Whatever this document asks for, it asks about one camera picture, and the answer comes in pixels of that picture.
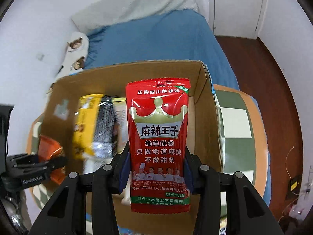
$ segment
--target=blue bedsheet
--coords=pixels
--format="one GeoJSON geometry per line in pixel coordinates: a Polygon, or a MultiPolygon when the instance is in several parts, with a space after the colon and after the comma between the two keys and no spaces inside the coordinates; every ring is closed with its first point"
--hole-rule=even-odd
{"type": "Polygon", "coordinates": [[[239,89],[205,18],[191,9],[102,27],[88,38],[86,69],[142,60],[200,60],[214,84],[239,89]]]}

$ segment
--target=green and white checkered fabric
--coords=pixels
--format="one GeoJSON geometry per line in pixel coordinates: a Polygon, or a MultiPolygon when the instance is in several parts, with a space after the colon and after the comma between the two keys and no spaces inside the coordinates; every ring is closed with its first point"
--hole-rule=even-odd
{"type": "Polygon", "coordinates": [[[32,193],[34,195],[35,202],[40,209],[43,209],[44,205],[46,205],[53,194],[53,192],[48,191],[43,184],[34,186],[32,193]]]}
{"type": "MultiPolygon", "coordinates": [[[[255,184],[255,140],[248,108],[238,93],[215,90],[218,107],[224,172],[241,171],[255,184]]],[[[226,194],[221,193],[221,215],[226,214],[226,194]]]]}

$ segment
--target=crown logo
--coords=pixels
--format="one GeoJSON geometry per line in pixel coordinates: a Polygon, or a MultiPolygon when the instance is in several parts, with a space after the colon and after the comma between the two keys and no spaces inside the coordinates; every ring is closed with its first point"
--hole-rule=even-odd
{"type": "Polygon", "coordinates": [[[135,107],[130,107],[128,112],[132,116],[138,134],[141,139],[154,137],[177,138],[180,127],[188,112],[187,105],[183,105],[178,115],[167,114],[163,109],[163,100],[161,97],[154,99],[155,110],[144,117],[137,115],[135,107]]]}

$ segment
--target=yellow snack bag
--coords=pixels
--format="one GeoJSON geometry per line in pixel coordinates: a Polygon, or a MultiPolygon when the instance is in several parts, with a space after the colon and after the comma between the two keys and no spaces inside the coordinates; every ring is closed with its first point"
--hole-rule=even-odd
{"type": "Polygon", "coordinates": [[[104,95],[82,96],[76,112],[73,153],[83,160],[82,153],[97,158],[110,158],[117,151],[118,123],[114,103],[125,98],[104,95]]]}

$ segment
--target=white door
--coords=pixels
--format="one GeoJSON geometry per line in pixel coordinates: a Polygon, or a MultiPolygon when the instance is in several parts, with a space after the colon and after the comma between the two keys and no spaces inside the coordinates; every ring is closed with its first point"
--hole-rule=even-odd
{"type": "Polygon", "coordinates": [[[262,0],[215,0],[214,35],[255,39],[262,0]]]}

